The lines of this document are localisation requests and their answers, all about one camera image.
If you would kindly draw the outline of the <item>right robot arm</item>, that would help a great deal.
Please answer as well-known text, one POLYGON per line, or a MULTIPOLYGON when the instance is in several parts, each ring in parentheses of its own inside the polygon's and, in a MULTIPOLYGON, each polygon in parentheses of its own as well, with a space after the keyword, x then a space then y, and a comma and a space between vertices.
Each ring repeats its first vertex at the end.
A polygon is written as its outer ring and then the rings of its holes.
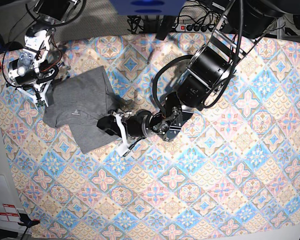
POLYGON ((9 63, 3 77, 7 86, 31 98, 36 108, 49 105, 46 93, 59 73, 62 57, 53 62, 48 60, 51 46, 56 45, 56 28, 74 22, 86 3, 85 0, 39 0, 33 9, 26 8, 34 23, 24 35, 25 45, 18 59, 9 63))

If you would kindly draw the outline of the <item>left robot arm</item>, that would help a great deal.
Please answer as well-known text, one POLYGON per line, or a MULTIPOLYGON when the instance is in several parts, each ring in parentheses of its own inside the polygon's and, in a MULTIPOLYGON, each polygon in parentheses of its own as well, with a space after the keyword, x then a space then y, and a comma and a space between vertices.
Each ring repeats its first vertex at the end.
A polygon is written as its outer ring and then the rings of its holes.
POLYGON ((220 16, 211 36, 193 55, 184 55, 165 65, 154 77, 152 97, 159 112, 148 110, 137 113, 111 110, 97 122, 97 127, 122 143, 117 148, 120 156, 127 156, 134 148, 129 139, 139 142, 159 136, 171 142, 182 126, 192 117, 194 110, 211 108, 221 98, 235 67, 247 56, 241 48, 242 38, 257 44, 275 21, 284 14, 277 0, 232 0, 220 16), (161 75, 175 64, 189 63, 180 76, 180 86, 169 93, 164 102, 158 98, 158 81, 161 75))

